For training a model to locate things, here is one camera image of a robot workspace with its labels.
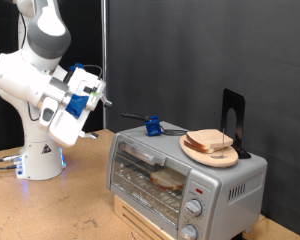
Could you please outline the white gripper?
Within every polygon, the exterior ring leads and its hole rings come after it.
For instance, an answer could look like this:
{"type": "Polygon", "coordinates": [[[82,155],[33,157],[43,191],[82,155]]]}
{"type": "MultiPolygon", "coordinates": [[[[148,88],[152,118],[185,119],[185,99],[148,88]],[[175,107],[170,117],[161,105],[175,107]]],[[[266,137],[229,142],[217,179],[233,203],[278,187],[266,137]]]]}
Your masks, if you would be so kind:
{"type": "Polygon", "coordinates": [[[97,75],[76,68],[61,106],[49,125],[48,135],[65,147],[73,146],[78,137],[97,139],[98,134],[86,133],[82,128],[100,99],[105,108],[111,108],[112,102],[103,95],[105,86],[105,82],[97,75]]]}

